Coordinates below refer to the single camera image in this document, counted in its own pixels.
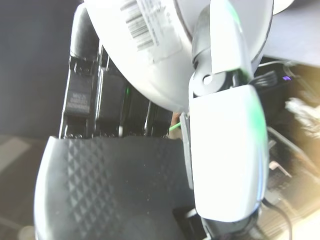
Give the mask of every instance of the crumpled plastic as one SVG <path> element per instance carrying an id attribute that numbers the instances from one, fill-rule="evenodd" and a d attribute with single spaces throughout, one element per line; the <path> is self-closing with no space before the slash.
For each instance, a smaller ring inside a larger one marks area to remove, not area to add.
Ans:
<path id="1" fill-rule="evenodd" d="M 294 114 L 307 136 L 320 139 L 320 106 L 311 107 L 299 98 L 291 97 L 285 108 Z"/>

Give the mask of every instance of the barcode label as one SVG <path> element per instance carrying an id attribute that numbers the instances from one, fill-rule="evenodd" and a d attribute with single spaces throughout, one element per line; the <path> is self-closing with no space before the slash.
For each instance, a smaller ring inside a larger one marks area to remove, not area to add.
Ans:
<path id="1" fill-rule="evenodd" d="M 135 41 L 137 50 L 141 51 L 152 47 L 154 40 L 149 32 L 137 0 L 124 0 L 122 2 L 123 4 L 120 10 L 124 14 L 125 23 Z"/>

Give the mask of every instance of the white sticker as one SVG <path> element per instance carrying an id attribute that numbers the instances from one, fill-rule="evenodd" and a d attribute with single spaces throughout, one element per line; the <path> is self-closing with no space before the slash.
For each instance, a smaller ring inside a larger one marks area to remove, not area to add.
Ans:
<path id="1" fill-rule="evenodd" d="M 124 0 L 120 7 L 137 51 L 150 63 L 182 49 L 171 9 L 165 0 Z"/>

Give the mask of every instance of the purple light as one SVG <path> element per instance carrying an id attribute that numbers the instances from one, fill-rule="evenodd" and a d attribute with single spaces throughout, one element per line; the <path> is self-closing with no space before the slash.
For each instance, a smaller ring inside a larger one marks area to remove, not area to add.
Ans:
<path id="1" fill-rule="evenodd" d="M 285 80 L 285 81 L 291 81 L 292 80 L 291 77 L 289 77 L 289 76 L 283 76 L 282 79 Z"/>

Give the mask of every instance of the green wire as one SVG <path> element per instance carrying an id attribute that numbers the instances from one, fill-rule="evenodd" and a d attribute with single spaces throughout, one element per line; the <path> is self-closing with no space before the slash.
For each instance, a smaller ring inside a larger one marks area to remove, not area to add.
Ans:
<path id="1" fill-rule="evenodd" d="M 171 126 L 171 127 L 169 128 L 169 132 L 172 131 L 172 130 L 174 130 L 174 129 L 176 129 L 176 128 L 178 128 L 178 127 L 180 127 L 180 126 L 181 126 L 181 122 L 178 122 L 177 124 L 175 124 L 175 125 L 173 125 L 173 126 Z"/>

